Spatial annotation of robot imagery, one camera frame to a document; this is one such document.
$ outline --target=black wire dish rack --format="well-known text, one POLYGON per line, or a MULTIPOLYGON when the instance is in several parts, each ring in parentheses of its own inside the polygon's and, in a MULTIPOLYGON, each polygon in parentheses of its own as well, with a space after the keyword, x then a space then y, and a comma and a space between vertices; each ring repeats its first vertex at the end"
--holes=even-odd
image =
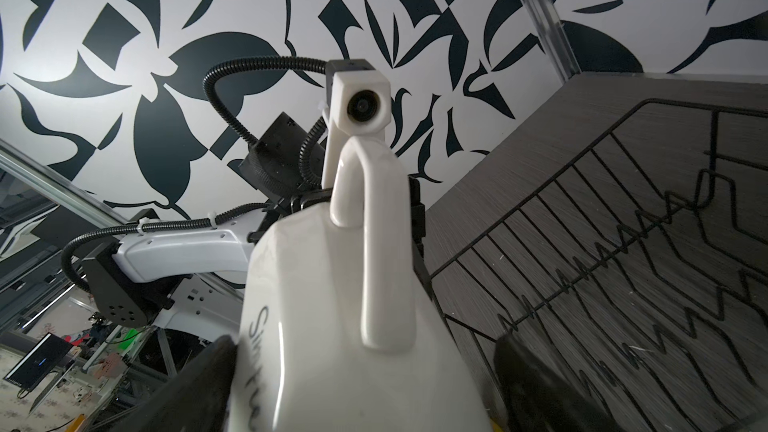
POLYGON ((511 331, 626 430, 768 430, 765 119, 644 100, 432 273, 492 416, 511 331))

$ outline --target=yellow object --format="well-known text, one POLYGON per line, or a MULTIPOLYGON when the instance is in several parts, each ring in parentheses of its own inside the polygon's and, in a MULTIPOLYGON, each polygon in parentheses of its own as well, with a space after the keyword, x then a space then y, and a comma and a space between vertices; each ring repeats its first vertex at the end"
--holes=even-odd
POLYGON ((85 422, 85 416, 80 414, 70 423, 69 427, 64 432, 75 432, 80 429, 80 426, 85 422))

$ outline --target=camera lens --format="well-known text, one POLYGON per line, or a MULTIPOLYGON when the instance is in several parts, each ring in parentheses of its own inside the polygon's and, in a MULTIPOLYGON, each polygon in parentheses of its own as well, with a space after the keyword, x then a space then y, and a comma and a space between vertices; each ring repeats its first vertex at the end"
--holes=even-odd
POLYGON ((379 97, 372 90, 361 90, 350 99, 346 112, 353 120, 368 122, 379 110, 379 97))

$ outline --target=black and white wall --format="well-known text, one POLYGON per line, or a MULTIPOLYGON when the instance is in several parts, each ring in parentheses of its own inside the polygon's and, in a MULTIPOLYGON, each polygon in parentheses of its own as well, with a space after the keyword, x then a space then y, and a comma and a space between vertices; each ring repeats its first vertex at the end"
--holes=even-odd
MULTIPOLYGON (((768 75, 768 0, 553 0, 582 70, 768 75)), ((387 141, 429 206, 560 82, 520 0, 0 0, 0 138, 130 216, 263 198, 202 76, 239 56, 365 58, 392 83, 387 141)), ((321 78, 228 77, 259 136, 309 129, 321 78)))
POLYGON ((768 0, 553 0, 582 70, 768 76, 768 0))

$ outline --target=computer monitor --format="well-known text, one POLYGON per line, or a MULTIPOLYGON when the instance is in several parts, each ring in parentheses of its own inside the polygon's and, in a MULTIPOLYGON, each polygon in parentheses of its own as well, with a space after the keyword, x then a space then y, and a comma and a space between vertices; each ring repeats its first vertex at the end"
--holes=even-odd
POLYGON ((32 390, 56 367, 71 348, 72 344, 62 338, 46 334, 3 379, 22 390, 32 390))

